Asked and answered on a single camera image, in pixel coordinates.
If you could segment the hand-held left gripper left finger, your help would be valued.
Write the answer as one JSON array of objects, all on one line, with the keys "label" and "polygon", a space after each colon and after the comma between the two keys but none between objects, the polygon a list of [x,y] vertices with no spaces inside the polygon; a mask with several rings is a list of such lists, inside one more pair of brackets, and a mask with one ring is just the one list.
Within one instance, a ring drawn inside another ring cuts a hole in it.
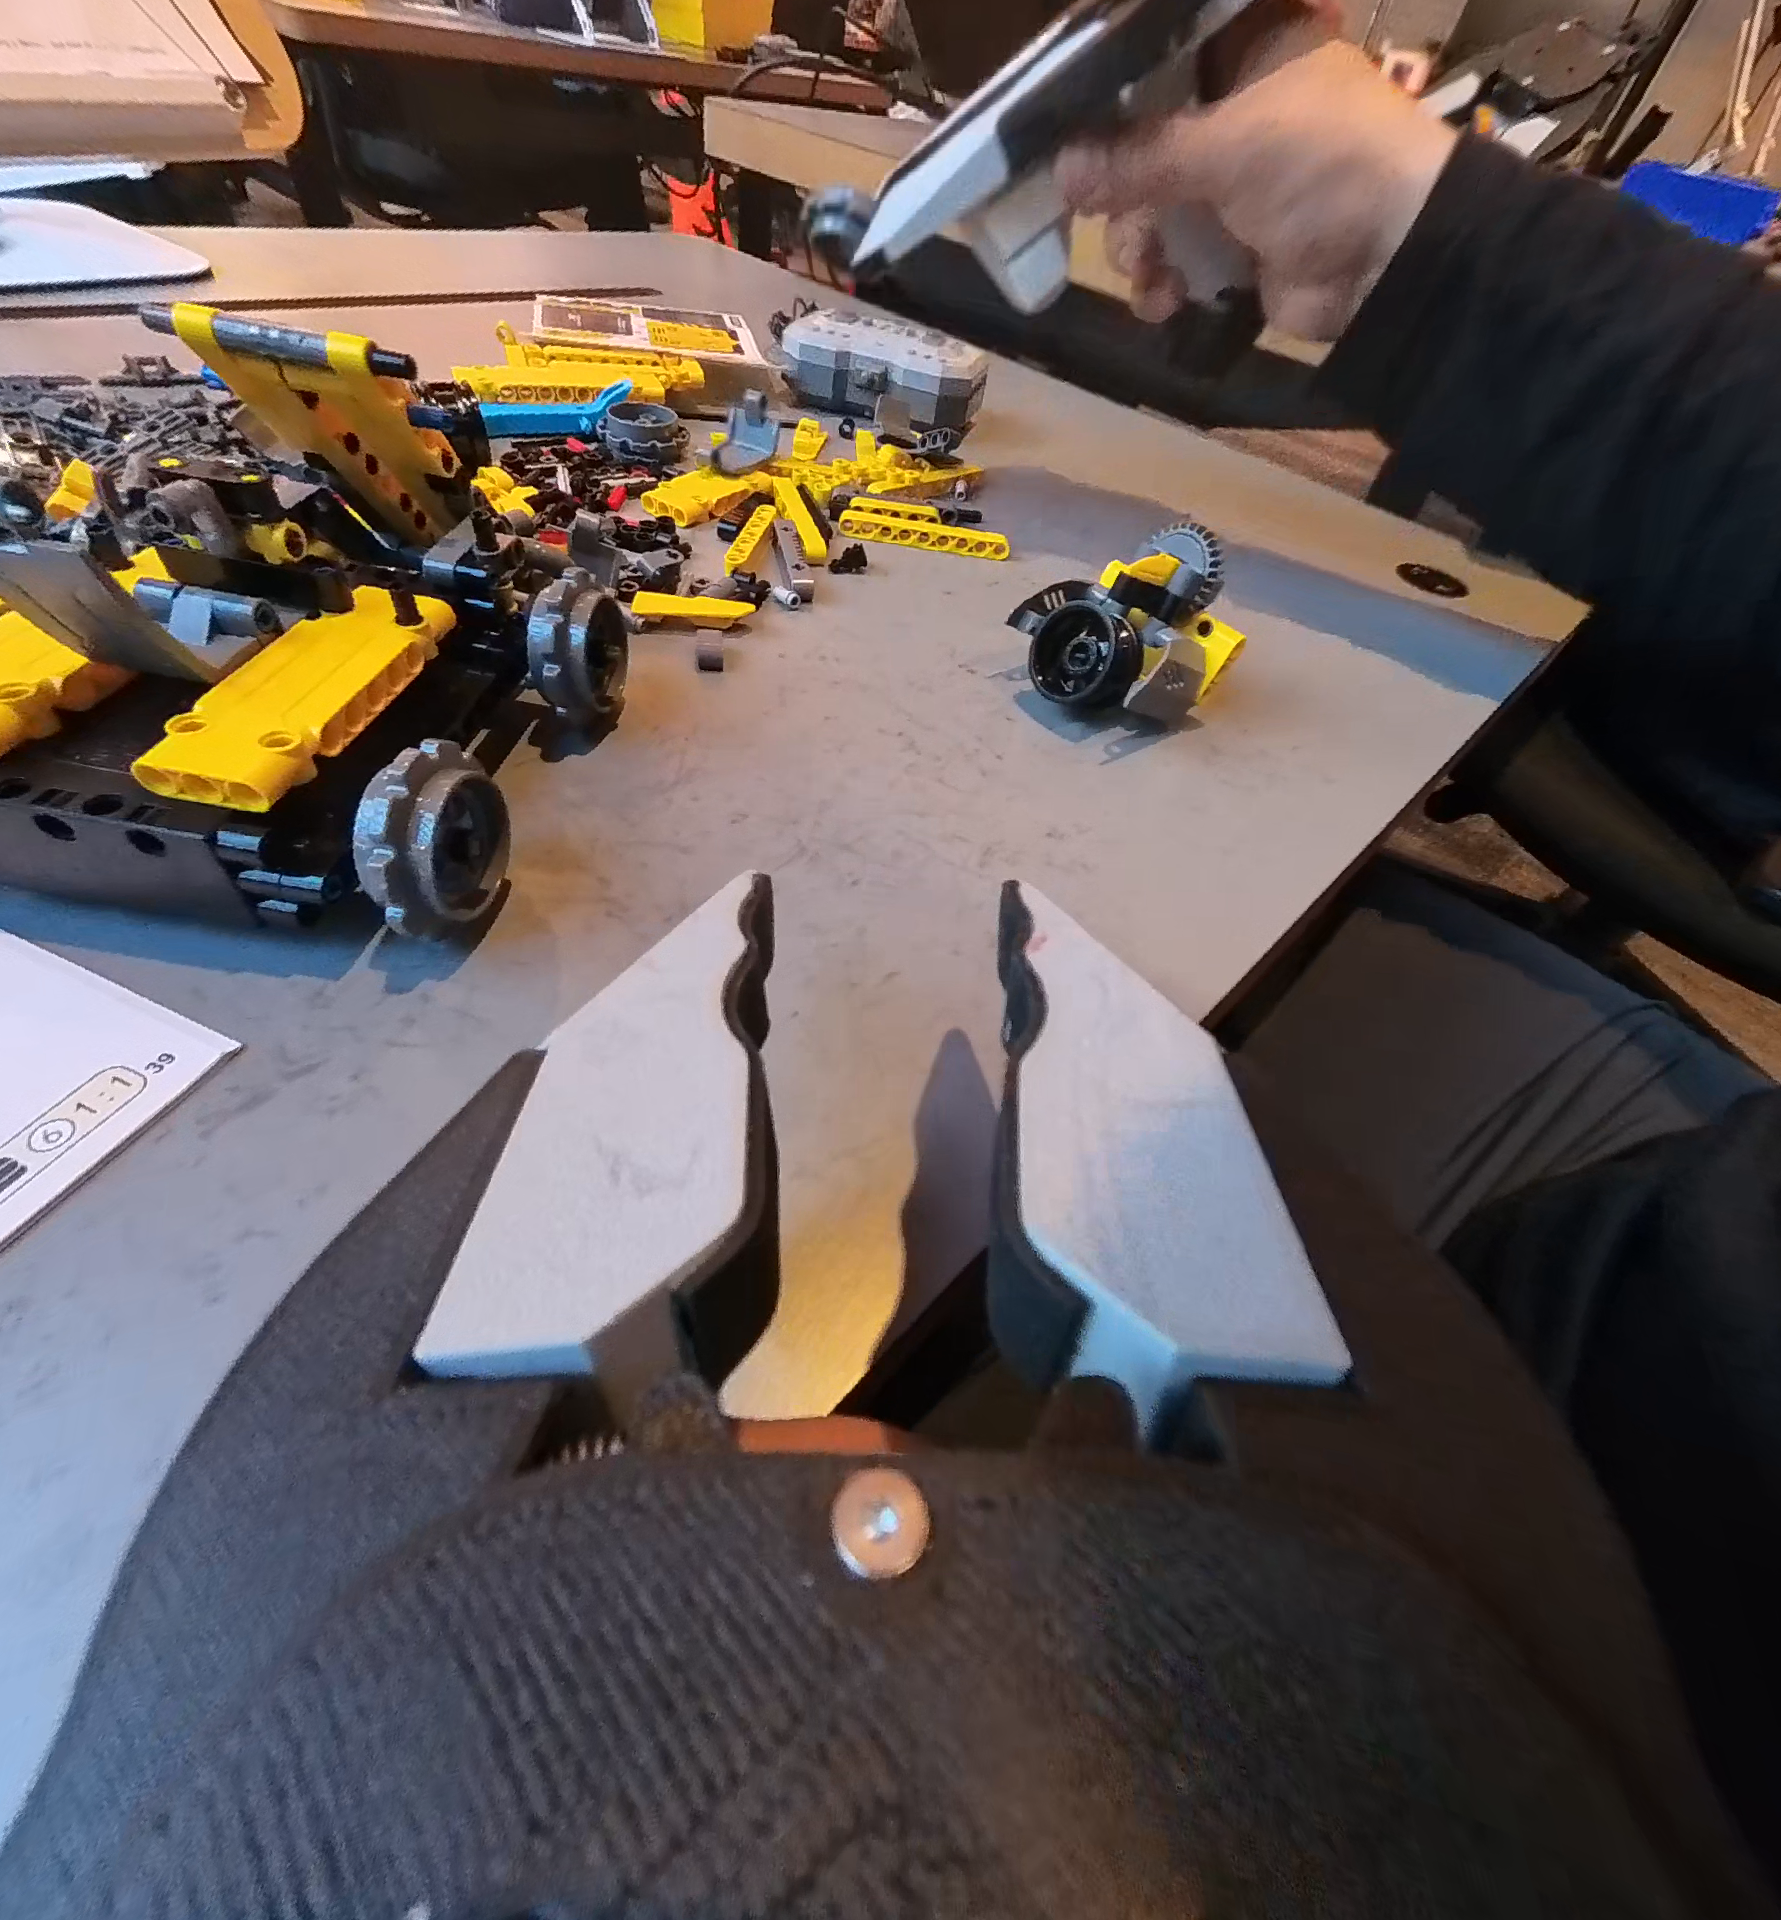
[{"label": "hand-held left gripper left finger", "polygon": [[779,1300],[770,876],[734,876],[537,1051],[414,1345],[440,1379],[721,1389]]}]

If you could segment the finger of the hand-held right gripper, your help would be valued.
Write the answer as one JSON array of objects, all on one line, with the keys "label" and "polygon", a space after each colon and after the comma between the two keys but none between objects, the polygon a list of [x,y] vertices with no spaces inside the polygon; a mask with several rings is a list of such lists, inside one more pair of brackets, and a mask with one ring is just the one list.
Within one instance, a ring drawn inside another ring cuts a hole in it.
[{"label": "finger of the hand-held right gripper", "polygon": [[1054,160],[1010,160],[987,132],[964,168],[964,240],[1003,299],[1026,319],[1070,286],[1070,206]]},{"label": "finger of the hand-held right gripper", "polygon": [[1208,3],[1086,3],[1058,12],[892,168],[848,243],[852,274],[880,274],[954,234],[987,274],[1068,274],[1058,157],[1190,100]]}]

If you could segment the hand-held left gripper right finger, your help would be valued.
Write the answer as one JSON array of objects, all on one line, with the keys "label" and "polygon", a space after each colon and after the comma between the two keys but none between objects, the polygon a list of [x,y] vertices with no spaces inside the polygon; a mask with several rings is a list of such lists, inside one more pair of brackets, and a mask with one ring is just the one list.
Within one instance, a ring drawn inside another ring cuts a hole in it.
[{"label": "hand-held left gripper right finger", "polygon": [[1355,1361],[1224,1048],[1046,893],[998,910],[1003,1085],[987,1320],[1042,1398],[1102,1383],[1144,1452],[1240,1412],[1355,1412]]}]

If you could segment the small yellow brick wheel assembly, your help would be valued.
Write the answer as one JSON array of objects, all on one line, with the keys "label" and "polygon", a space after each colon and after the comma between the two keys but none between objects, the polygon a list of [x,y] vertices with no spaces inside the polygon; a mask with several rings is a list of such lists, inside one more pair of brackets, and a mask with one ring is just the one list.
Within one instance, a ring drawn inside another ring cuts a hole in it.
[{"label": "small yellow brick wheel assembly", "polygon": [[1214,614],[1224,585],[1222,542],[1184,520],[1092,583],[1030,596],[1008,621],[1028,641],[1028,680],[1053,707],[1172,730],[1246,648]]}]

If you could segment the person's right forearm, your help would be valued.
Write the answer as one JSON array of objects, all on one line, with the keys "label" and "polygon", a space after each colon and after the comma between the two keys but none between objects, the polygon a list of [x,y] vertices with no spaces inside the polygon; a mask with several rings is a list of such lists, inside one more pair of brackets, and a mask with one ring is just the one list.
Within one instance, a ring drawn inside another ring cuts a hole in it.
[{"label": "person's right forearm", "polygon": [[1320,386],[1591,617],[1544,686],[1660,808],[1781,836],[1781,279],[1464,140]]}]

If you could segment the background office desk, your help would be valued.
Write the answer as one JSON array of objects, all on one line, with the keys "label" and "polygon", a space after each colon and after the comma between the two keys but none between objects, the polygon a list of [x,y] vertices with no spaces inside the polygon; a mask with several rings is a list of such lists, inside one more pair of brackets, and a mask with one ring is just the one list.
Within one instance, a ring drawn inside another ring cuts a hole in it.
[{"label": "background office desk", "polygon": [[808,66],[783,66],[760,73],[752,63],[643,46],[552,40],[480,12],[414,4],[271,3],[266,11],[279,38],[298,48],[478,63],[646,91],[674,89],[704,98],[737,95],[764,103],[867,113],[884,113],[890,107],[890,95],[875,80],[845,77],[830,66],[817,71]]}]

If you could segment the black desk leg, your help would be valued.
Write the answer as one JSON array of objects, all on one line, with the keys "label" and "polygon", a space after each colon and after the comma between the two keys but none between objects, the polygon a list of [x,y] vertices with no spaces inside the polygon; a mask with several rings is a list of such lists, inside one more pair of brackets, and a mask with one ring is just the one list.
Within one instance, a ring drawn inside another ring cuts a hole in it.
[{"label": "black desk leg", "polygon": [[1488,819],[1564,884],[1558,942],[1607,960],[1636,935],[1781,1004],[1781,836],[1751,857],[1640,793],[1549,705],[1509,710],[1424,801]]}]

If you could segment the person's right hand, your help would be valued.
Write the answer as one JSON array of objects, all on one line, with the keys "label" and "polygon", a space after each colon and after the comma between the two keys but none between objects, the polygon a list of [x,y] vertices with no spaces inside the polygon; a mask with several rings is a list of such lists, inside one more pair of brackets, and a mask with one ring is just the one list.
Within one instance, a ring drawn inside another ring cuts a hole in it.
[{"label": "person's right hand", "polygon": [[1265,323],[1331,347],[1455,147],[1455,130],[1331,42],[1212,107],[1074,146],[1054,178],[1076,216],[1106,221],[1108,254],[1141,320],[1167,323],[1189,299],[1159,216],[1195,210],[1252,258]]}]

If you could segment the grey battery box brick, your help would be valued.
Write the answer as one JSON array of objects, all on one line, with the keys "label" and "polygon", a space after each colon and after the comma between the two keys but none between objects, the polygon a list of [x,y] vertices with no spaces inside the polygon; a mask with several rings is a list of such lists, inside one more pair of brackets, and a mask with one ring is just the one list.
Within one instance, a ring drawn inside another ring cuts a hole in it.
[{"label": "grey battery box brick", "polygon": [[951,335],[857,311],[773,316],[782,379],[807,408],[878,431],[964,438],[990,388],[990,358]]}]

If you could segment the pile of loose building bricks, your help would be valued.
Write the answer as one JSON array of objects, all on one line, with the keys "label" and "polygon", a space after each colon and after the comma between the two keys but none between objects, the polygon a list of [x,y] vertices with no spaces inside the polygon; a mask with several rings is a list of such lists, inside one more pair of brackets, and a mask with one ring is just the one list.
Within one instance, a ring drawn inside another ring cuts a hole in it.
[{"label": "pile of loose building bricks", "polygon": [[[173,589],[216,585],[185,560],[278,569],[281,586],[237,598],[314,607],[306,574],[377,574],[456,605],[497,601],[488,560],[473,560],[474,514],[498,540],[529,542],[513,596],[535,596],[552,557],[597,589],[675,593],[684,530],[776,510],[776,525],[817,551],[830,521],[914,521],[979,532],[966,508],[981,469],[962,438],[878,431],[817,413],[778,422],[760,413],[767,383],[726,415],[753,444],[726,453],[716,434],[690,456],[704,413],[707,366],[668,350],[565,349],[501,329],[501,366],[423,379],[418,363],[367,336],[311,332],[191,301],[142,307],[140,325],[199,358],[127,356],[120,371],[0,373],[0,483],[39,498],[33,527],[11,535],[89,551],[113,577],[156,557]],[[590,400],[628,382],[635,397],[602,440],[493,441],[478,400]],[[0,589],[0,619],[13,614]]]}]

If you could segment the person's grey trousers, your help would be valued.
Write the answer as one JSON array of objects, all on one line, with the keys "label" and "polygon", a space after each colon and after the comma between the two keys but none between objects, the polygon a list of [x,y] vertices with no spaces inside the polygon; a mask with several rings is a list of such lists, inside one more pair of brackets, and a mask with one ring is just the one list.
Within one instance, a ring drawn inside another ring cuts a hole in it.
[{"label": "person's grey trousers", "polygon": [[1242,1047],[1413,1237],[1660,1137],[1771,1082],[1668,1008],[1380,861]]}]

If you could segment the yellow black printed leaflet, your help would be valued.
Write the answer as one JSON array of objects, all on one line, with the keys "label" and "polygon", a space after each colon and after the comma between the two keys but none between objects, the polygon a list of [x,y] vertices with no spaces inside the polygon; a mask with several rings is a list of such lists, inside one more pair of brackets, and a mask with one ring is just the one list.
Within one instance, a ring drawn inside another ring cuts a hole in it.
[{"label": "yellow black printed leaflet", "polygon": [[590,295],[537,295],[528,339],[579,350],[668,350],[723,366],[767,360],[752,325],[734,311]]}]

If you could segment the blue plastic bin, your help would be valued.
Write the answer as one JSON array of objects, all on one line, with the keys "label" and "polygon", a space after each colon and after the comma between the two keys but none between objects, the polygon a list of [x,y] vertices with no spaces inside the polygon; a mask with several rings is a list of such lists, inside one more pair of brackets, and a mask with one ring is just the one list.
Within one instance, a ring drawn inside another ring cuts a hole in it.
[{"label": "blue plastic bin", "polygon": [[1728,249],[1755,243],[1781,207],[1779,186],[1665,160],[1634,163],[1624,173],[1621,192],[1668,224]]}]

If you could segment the blue brick separator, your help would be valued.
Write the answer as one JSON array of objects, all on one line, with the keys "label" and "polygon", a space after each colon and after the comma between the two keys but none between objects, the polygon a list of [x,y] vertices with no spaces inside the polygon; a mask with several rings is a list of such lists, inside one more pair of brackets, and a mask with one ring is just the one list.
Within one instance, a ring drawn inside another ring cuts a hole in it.
[{"label": "blue brick separator", "polygon": [[633,397],[624,382],[590,400],[478,400],[474,411],[490,441],[599,441],[603,422]]}]

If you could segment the white instruction booklet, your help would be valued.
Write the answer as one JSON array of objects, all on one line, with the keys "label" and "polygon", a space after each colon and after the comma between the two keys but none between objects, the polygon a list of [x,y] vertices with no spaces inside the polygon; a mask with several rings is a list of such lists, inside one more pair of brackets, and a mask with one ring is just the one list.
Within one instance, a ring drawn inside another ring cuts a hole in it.
[{"label": "white instruction booklet", "polygon": [[239,1051],[0,929],[0,1252]]}]

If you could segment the person's black top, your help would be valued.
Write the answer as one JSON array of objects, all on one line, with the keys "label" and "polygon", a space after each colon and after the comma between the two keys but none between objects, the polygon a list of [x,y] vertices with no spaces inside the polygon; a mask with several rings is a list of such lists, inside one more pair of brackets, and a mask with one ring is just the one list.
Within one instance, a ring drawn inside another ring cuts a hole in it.
[{"label": "person's black top", "polygon": [[1781,1905],[1781,1089],[1502,1196],[1447,1256],[1613,1503]]}]

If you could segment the yellow black brick vehicle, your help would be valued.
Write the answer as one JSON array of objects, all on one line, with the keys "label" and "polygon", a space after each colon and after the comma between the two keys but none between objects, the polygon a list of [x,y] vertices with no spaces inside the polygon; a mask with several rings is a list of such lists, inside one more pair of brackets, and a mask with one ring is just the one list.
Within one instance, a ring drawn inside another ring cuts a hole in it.
[{"label": "yellow black brick vehicle", "polygon": [[495,466],[352,332],[142,307],[178,356],[0,373],[0,886],[411,939],[497,905],[498,753],[624,710],[635,525]]}]

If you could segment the white stand base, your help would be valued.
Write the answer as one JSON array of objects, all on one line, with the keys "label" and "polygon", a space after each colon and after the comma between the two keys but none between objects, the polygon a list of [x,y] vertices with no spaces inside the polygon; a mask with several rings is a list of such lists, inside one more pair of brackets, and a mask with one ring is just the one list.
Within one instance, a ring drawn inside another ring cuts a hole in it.
[{"label": "white stand base", "polygon": [[178,243],[67,201],[0,200],[0,293],[197,282],[210,263]]}]

